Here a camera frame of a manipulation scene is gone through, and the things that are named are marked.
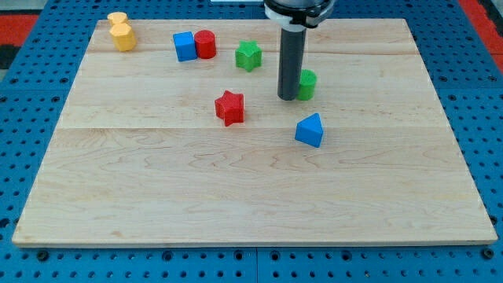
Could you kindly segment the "black robot arm flange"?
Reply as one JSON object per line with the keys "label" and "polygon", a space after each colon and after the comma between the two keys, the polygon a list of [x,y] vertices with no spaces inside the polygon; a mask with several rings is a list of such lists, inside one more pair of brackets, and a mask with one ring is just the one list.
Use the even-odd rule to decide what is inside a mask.
{"label": "black robot arm flange", "polygon": [[316,28],[328,19],[336,0],[264,0],[266,16],[287,31]]}

